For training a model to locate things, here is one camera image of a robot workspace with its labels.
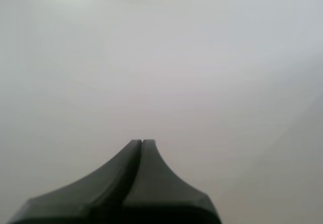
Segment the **black plastic object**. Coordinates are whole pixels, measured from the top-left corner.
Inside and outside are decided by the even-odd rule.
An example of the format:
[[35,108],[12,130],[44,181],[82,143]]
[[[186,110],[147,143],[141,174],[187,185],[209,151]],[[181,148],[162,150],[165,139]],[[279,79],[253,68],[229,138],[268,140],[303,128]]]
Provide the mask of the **black plastic object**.
[[220,224],[221,221],[208,196],[169,169],[154,140],[132,140],[88,176],[27,201],[9,223]]

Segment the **white surface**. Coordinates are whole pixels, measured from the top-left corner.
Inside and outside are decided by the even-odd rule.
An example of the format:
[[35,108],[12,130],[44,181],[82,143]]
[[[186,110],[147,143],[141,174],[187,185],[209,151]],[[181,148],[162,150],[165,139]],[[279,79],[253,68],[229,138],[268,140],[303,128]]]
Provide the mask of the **white surface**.
[[153,138],[224,224],[323,219],[323,0],[0,0],[0,222]]

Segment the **black rubber tip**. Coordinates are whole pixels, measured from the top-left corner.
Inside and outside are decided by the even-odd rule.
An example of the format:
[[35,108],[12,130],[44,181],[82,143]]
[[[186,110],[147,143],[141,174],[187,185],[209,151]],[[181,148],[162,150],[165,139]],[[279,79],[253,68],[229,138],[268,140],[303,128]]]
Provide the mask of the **black rubber tip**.
[[208,196],[179,179],[154,140],[132,140],[68,186],[29,200],[10,224],[220,224]]

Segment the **white wall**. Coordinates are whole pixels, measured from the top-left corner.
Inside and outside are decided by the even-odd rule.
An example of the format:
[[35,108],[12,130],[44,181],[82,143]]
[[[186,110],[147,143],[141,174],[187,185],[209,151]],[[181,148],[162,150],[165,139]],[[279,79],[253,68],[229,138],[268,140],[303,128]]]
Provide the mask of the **white wall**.
[[323,0],[0,0],[0,222],[153,138],[224,224],[323,219]]

